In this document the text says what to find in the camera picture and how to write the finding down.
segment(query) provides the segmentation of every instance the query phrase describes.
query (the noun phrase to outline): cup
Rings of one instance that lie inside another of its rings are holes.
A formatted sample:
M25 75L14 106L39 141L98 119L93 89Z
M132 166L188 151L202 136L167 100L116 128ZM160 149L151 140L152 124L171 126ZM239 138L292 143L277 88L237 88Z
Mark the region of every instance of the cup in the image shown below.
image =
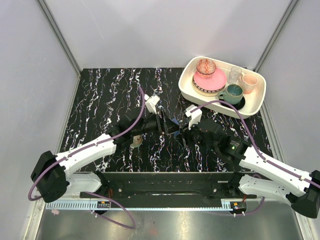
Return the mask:
M232 105L238 104L244 96L241 86L230 84L226 89L218 94L218 98Z
M258 84L258 78L253 74L245 74L240 78L239 86L243 88L244 94L250 94Z
M228 84L235 84L242 77L242 69L238 66L233 66L229 72Z

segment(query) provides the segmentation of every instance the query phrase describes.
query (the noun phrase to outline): white wall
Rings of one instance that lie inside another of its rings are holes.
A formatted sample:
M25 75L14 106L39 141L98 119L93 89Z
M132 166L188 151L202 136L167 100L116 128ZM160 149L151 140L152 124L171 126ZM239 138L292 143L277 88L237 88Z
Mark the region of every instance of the white wall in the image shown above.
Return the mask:
M320 1L298 3L260 74L286 162L320 170ZM314 221L320 236L320 216Z
M0 1L0 238L29 220L31 172L55 151L76 73L35 0Z
M290 0L46 0L81 68L254 68Z

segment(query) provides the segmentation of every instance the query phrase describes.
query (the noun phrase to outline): glass cup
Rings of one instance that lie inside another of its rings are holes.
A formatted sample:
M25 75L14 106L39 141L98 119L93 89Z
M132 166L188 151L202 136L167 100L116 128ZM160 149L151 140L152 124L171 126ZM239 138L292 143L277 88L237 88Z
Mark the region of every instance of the glass cup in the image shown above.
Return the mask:
M233 66L231 71L229 72L229 76L227 79L228 84L235 84L242 77L242 70L238 66Z

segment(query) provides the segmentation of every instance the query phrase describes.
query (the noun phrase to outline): white bracket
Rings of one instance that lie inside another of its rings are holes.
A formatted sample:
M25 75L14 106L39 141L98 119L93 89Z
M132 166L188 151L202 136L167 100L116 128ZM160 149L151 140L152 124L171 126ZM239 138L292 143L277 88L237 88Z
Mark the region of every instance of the white bracket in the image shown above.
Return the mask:
M147 94L144 95L144 99L145 99L145 106L148 109L148 111L152 114L157 114L157 103L160 100L160 97L158 97L157 95L152 95L151 97L149 97Z
M275 164L286 168L287 170L298 174L299 176L303 176L305 179L311 180L312 178L309 176L309 172L302 171L297 168L286 165L283 162L280 162L274 159L271 156L262 154L267 160L274 162ZM305 188L310 187L310 183L306 181L301 181L299 178L292 176L291 174L271 165L270 163L264 162L264 160L258 156L254 147L248 147L244 153L245 159L241 160L239 165L243 168L254 170L257 173L262 174L263 176L277 182L281 183L288 191L290 191L293 195L297 197L301 197L306 192Z
M198 124L201 120L202 111L200 109L197 109L192 113L190 112L195 108L196 108L195 105L191 105L185 110L185 115L189 119L189 125L188 125L189 130L191 129L192 125Z
M46 210L89 210L105 211L109 210L110 203L108 200L56 200L45 204Z
M70 184L61 198L79 196L81 192L97 191L101 186L100 178L93 172L74 173L66 179Z
M274 181L259 179L246 174L239 182L239 189L247 195L266 197L291 206L291 202L286 198L290 191Z

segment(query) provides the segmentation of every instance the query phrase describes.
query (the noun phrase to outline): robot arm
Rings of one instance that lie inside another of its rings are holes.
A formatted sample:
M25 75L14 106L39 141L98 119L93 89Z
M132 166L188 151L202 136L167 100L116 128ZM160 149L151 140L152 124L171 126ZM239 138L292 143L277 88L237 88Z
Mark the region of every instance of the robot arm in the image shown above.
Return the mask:
M156 108L159 101L158 96L148 97L146 95L145 99L147 100L146 107L151 115L142 118L136 127L127 134L114 140L104 141L127 129L135 120L134 116L125 115L122 122L117 123L107 134L102 134L78 148L57 155L53 155L50 151L43 153L31 175L34 182L48 166L59 159L65 158L66 160L60 162L44 175L36 185L39 193L35 192L34 195L41 195L46 203L65 196L79 196L81 192L98 192L104 195L108 190L108 183L102 174L76 173L76 171L103 156L114 154L117 149L128 146L132 143L133 137L142 133L156 131L161 134L172 134L180 131L183 146L186 147L197 142L199 145L214 149L226 163L254 170L270 179L258 179L238 174L233 183L236 183L234 187L242 193L281 201L291 205L295 211L306 217L316 218L318 216L320 189L301 178L319 183L320 172L314 171L310 174L290 167L264 153L266 160L263 160L249 143L226 135L222 127L211 119L201 120L202 111L200 109L191 113L191 110L195 109L194 105L187 108L185 115L188 117L189 123L181 128L172 122L163 111ZM300 179L294 177L270 162L302 177Z

